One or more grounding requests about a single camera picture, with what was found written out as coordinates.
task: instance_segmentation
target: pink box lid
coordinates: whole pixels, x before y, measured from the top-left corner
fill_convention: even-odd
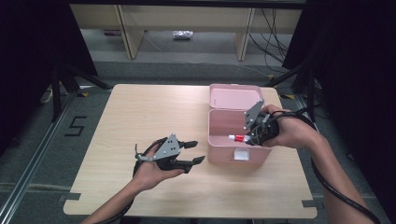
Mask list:
[[[238,84],[211,84],[209,105],[216,109],[247,110],[263,100],[258,86]]]

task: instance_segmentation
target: black cable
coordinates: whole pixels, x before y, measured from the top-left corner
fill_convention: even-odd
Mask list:
[[[278,72],[278,73],[285,73],[282,71],[278,71],[274,68],[272,68],[268,62],[267,62],[267,54],[270,55],[271,57],[273,57],[274,59],[278,60],[280,63],[283,63],[283,61],[281,59],[279,59],[278,57],[275,56],[275,54],[271,53],[270,51],[268,51],[267,49],[264,49],[262,46],[260,46],[253,38],[253,36],[251,34],[249,34],[251,40],[253,41],[253,43],[257,46],[258,49],[262,50],[264,52],[264,61],[265,61],[265,65],[272,71],[274,72]]]
[[[271,122],[275,122],[277,119],[280,119],[282,117],[296,117],[298,119],[301,119],[302,121],[304,121],[305,123],[307,123],[308,125],[310,125],[313,129],[315,128],[315,125],[310,122],[310,120],[303,116],[303,113],[306,112],[307,108],[302,108],[296,112],[285,112],[285,111],[276,111],[276,112],[282,112],[282,114],[273,117],[272,119],[267,120],[266,123],[271,123]],[[314,170],[314,174],[317,177],[318,181],[322,184],[322,186],[329,191],[332,195],[334,195],[336,198],[338,198],[339,200],[341,200],[342,202],[350,205],[351,207],[355,208],[356,210],[360,211],[361,213],[363,213],[364,215],[366,215],[368,218],[370,218],[374,224],[380,224],[381,221],[379,220],[379,218],[370,210],[368,210],[367,208],[363,207],[361,204],[356,203],[355,201],[353,201],[352,199],[348,198],[346,195],[342,194],[341,192],[339,192],[337,189],[333,188],[327,181],[326,179],[320,174],[318,167],[315,165],[314,161],[311,158],[311,164],[312,164],[312,169]]]
[[[122,211],[120,211],[114,217],[111,217],[105,221],[96,222],[95,224],[109,224],[109,223],[117,221],[118,219],[122,218],[128,212],[128,210],[131,208],[133,203],[134,203],[134,200],[132,200]]]
[[[262,38],[265,40],[265,42],[268,42],[267,38],[265,38],[265,36],[264,36],[263,34],[260,34],[260,35],[261,35]],[[275,44],[273,44],[273,43],[270,43],[270,45],[271,45],[272,47],[274,47],[274,48],[281,48],[281,49],[282,49],[282,47],[277,46],[277,45],[275,45]]]
[[[250,136],[251,143],[255,146],[260,144],[260,137],[258,130],[260,129],[260,125],[256,126],[251,132],[254,133],[254,136]]]
[[[279,59],[278,57],[276,57],[275,54],[271,53],[270,51],[268,51],[267,49],[264,49],[260,44],[258,44],[256,42],[256,40],[253,38],[253,36],[251,34],[249,34],[251,40],[253,41],[253,43],[257,46],[257,48],[259,48],[260,50],[264,51],[266,54],[270,55],[271,57],[273,57],[274,59],[276,59],[278,62],[283,63],[283,60]]]
[[[276,43],[278,44],[277,47],[278,47],[279,49],[281,49],[280,46],[282,46],[282,47],[285,48],[285,49],[288,49],[285,45],[283,45],[283,44],[279,41],[279,39],[277,38],[277,33],[276,33],[276,31],[274,31],[274,29],[276,28],[276,10],[273,8],[273,25],[272,25],[272,26],[271,26],[270,22],[268,21],[267,16],[265,15],[263,9],[262,9],[262,15],[264,16],[265,21],[267,22],[268,28],[270,29],[270,32],[271,32],[271,33],[270,33],[270,38],[269,38],[269,39],[271,39],[271,35],[273,35],[273,36],[274,36],[274,39],[276,40]]]
[[[380,224],[381,221],[378,219],[378,217],[372,213],[370,210],[367,208],[363,207],[361,204],[356,203],[355,201],[351,200],[344,194],[340,193],[338,190],[334,189],[325,179],[324,177],[320,174],[318,171],[317,166],[315,165],[314,161],[311,159],[311,164],[312,168],[314,170],[315,176],[319,180],[319,182],[323,185],[323,187],[328,190],[332,195],[343,201],[344,203],[347,203],[348,205],[352,206],[356,210],[360,211],[364,215],[366,215],[368,218],[370,218],[375,224]]]

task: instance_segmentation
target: red marker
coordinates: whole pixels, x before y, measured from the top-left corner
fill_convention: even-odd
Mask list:
[[[228,135],[228,138],[234,140],[235,142],[247,142],[248,140],[250,140],[249,135],[242,135],[242,134]]]

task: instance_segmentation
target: metal bracket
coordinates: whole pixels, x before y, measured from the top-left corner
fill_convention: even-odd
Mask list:
[[[180,154],[180,147],[178,146],[176,135],[172,133],[157,150],[153,157],[146,157],[142,155],[138,155],[138,157],[141,161],[157,161],[162,158],[176,156],[178,154]]]
[[[250,126],[254,123],[256,118],[259,116],[263,105],[264,100],[260,99],[260,101],[258,101],[253,107],[245,112],[245,130],[249,129]]]

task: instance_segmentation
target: small white object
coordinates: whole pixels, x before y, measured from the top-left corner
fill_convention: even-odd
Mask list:
[[[233,159],[236,161],[248,161],[249,151],[248,148],[236,148],[233,152]]]
[[[174,31],[174,40],[190,40],[194,31]]]

